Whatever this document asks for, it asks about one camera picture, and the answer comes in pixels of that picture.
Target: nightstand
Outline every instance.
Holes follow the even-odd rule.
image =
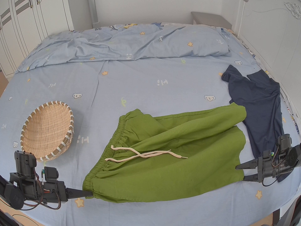
[[[209,26],[223,27],[227,29],[232,28],[232,24],[225,20],[221,15],[199,12],[191,12],[191,14],[194,20],[193,24],[205,24]]]

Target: green shorts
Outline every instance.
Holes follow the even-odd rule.
[[[136,109],[119,118],[113,137],[83,182],[109,202],[154,202],[200,195],[243,179],[239,154],[246,139],[235,126],[246,118],[232,103],[206,111],[152,117]],[[137,153],[169,153],[124,160]]]

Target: wooden floor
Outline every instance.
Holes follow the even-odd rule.
[[[4,74],[0,72],[0,97],[5,90],[6,86],[8,84],[8,80],[4,77]],[[19,210],[12,209],[8,206],[6,206],[2,201],[0,201],[0,209],[5,212],[12,215],[17,221],[19,221],[24,226],[43,226],[43,224],[38,223],[37,221],[31,219],[30,217],[26,216],[24,213],[22,213]],[[251,226],[261,226],[262,224],[272,225],[273,222],[273,214],[270,214],[266,218],[258,221],[257,223],[251,225]]]

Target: beige drawstring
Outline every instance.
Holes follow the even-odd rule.
[[[114,147],[113,145],[111,145],[111,149],[113,149],[113,150],[130,150],[130,151],[136,153],[137,155],[131,156],[129,158],[125,158],[125,159],[122,159],[122,160],[116,160],[114,158],[106,158],[105,159],[106,161],[123,162],[123,161],[131,160],[131,159],[136,158],[136,157],[149,158],[149,157],[153,157],[153,156],[159,156],[159,155],[164,154],[164,153],[169,153],[170,155],[172,155],[174,157],[177,157],[177,158],[188,158],[188,157],[184,157],[184,156],[180,156],[178,154],[175,154],[175,153],[171,152],[171,150],[168,150],[168,151],[153,151],[153,152],[148,152],[148,153],[142,153],[141,154],[138,151],[136,151],[135,149],[130,148],[130,147]]]

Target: headboard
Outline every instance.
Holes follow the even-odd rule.
[[[239,0],[233,31],[280,83],[299,128],[301,0]]]

